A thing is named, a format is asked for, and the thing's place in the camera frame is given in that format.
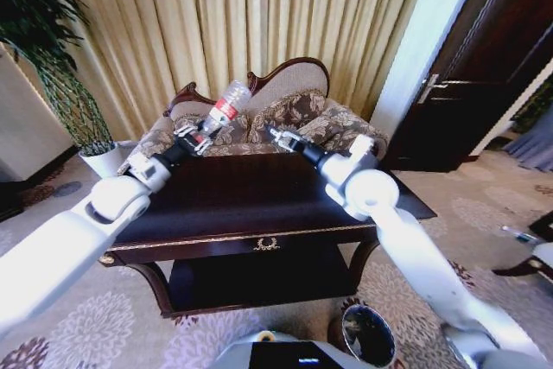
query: beige curtain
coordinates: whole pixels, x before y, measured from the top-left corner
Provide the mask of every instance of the beige curtain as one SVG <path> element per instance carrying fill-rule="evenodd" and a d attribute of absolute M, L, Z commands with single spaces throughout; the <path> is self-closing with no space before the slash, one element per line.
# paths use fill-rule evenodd
<path fill-rule="evenodd" d="M 416 0 L 82 0 L 71 53 L 116 139 L 137 138 L 196 81 L 216 99 L 249 70 L 321 59 L 331 96 L 368 117 Z"/>

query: metal trash can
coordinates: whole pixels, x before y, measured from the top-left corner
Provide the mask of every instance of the metal trash can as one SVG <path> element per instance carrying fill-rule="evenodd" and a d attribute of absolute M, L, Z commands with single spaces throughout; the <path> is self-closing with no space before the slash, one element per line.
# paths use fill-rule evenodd
<path fill-rule="evenodd" d="M 348 307 L 330 322 L 328 342 L 376 367 L 390 365 L 396 356 L 390 326 L 376 310 L 363 304 Z"/>

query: floor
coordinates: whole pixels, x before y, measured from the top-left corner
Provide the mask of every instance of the floor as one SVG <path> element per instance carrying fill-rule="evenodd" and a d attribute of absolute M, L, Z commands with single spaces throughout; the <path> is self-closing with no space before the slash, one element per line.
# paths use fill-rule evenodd
<path fill-rule="evenodd" d="M 485 151 L 455 172 L 398 176 L 438 212 L 424 226 L 466 286 L 506 309 L 553 360 L 553 286 L 540 277 L 496 277 L 490 271 L 528 256 L 530 248 L 499 227 L 524 226 L 551 210 L 553 174 L 519 168 L 506 154 Z M 79 158 L 71 159 L 26 195 L 32 205 L 23 214 L 0 223 L 0 255 L 87 195 L 97 180 Z M 343 247 L 347 257 L 352 251 Z M 391 324 L 398 343 L 394 367 L 459 367 L 440 336 L 440 322 L 382 250 L 367 263 L 357 297 L 163 320 L 135 271 L 95 264 L 52 308 L 0 341 L 0 369 L 202 368 L 231 341 L 261 328 L 325 340 L 330 318 L 351 301 L 368 303 Z"/>

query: upholstered sofa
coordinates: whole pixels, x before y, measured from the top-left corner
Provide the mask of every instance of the upholstered sofa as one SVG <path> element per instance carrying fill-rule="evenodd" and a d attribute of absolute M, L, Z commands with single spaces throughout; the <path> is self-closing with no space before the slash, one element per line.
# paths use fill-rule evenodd
<path fill-rule="evenodd" d="M 224 127 L 206 156 L 276 153 L 265 125 L 272 124 L 308 137 L 327 150 L 347 150 L 358 134 L 375 139 L 375 155 L 384 157 L 388 138 L 328 96 L 328 71 L 319 60 L 294 58 L 260 78 L 248 73 L 252 98 L 245 110 Z M 143 135 L 131 154 L 147 157 L 173 144 L 173 131 L 204 118 L 214 101 L 200 96 L 194 82 L 180 90 L 167 110 Z M 128 168 L 125 162 L 119 169 Z"/>

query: wooden door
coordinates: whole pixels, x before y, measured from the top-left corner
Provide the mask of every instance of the wooden door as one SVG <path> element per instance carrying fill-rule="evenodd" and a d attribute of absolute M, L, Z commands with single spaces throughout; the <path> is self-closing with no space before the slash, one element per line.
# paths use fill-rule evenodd
<path fill-rule="evenodd" d="M 385 159 L 457 169 L 553 55 L 553 0 L 467 0 Z"/>

